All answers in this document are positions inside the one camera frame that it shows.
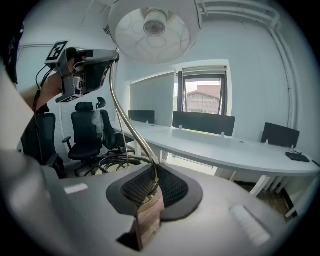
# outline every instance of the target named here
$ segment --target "window frame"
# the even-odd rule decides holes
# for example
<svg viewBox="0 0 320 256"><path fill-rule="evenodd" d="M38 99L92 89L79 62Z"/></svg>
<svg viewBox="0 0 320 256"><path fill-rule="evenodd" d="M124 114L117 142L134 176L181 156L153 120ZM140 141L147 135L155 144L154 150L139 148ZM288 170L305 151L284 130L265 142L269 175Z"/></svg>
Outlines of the window frame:
<svg viewBox="0 0 320 256"><path fill-rule="evenodd" d="M222 115L222 116L227 115L227 109L228 109L227 74L178 75L178 85L182 84L182 88L180 90L178 90L178 99L181 99L181 101L179 102L179 100L178 100L177 111L183 112L184 111L184 104L186 105L185 109L186 110L188 109L188 101L187 101L187 94L186 94L186 80L189 80L189 79L220 79L221 89L220 89L218 115Z"/></svg>

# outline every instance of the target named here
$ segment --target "white desk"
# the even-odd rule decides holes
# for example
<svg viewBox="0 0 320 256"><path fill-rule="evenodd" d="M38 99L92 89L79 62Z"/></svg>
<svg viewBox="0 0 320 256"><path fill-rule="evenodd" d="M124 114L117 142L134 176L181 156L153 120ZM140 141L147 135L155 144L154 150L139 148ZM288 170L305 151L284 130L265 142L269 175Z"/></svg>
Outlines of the white desk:
<svg viewBox="0 0 320 256"><path fill-rule="evenodd" d="M165 152L231 171L259 172L261 178L251 191L254 196L263 188L269 188L272 182L272 188L275 189L283 177L316 176L320 173L320 167L308 155L310 162L290 160L285 155L288 148L136 121L132 121L132 124L148 144ZM121 132L118 121L112 121L111 125L114 130ZM127 126L124 123L122 126L125 135L134 139ZM140 146L136 141L134 143L136 154L139 155ZM278 191L287 180L281 183Z"/></svg>

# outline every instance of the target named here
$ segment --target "lamp shade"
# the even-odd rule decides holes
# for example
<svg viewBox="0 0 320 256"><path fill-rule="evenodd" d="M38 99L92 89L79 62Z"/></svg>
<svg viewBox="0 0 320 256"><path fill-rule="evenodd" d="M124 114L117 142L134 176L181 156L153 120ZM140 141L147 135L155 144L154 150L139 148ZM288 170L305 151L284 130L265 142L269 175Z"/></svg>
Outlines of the lamp shade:
<svg viewBox="0 0 320 256"><path fill-rule="evenodd" d="M109 14L113 41L133 59L171 62L185 54L200 31L194 0L118 0Z"/></svg>

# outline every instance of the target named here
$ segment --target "plastic bag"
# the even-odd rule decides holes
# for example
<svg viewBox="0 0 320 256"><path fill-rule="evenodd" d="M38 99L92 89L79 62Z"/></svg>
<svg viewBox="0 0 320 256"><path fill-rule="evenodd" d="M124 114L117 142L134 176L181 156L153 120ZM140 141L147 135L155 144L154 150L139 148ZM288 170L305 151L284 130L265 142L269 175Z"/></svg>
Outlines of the plastic bag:
<svg viewBox="0 0 320 256"><path fill-rule="evenodd" d="M96 126L96 132L98 134L102 134L102 140L104 139L104 120L102 119L102 116L100 114L100 109L97 109L91 119L92 123Z"/></svg>

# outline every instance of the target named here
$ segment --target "chair seat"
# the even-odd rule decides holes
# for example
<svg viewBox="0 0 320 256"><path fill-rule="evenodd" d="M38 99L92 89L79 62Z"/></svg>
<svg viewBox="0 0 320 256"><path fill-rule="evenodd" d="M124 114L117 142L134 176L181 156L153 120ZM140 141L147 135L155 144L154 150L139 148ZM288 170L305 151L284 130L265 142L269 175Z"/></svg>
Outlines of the chair seat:
<svg viewBox="0 0 320 256"><path fill-rule="evenodd" d="M129 138L127 136L125 136L125 142L128 144L130 142L133 142L134 140L132 138ZM122 148L125 146L125 142L124 142L124 136L122 135L122 133L117 133L115 134L115 144L114 144L114 148L118 149L118 148Z"/></svg>
<svg viewBox="0 0 320 256"><path fill-rule="evenodd" d="M85 160L96 157L99 154L99 144L75 144L71 148L68 156L72 160Z"/></svg>

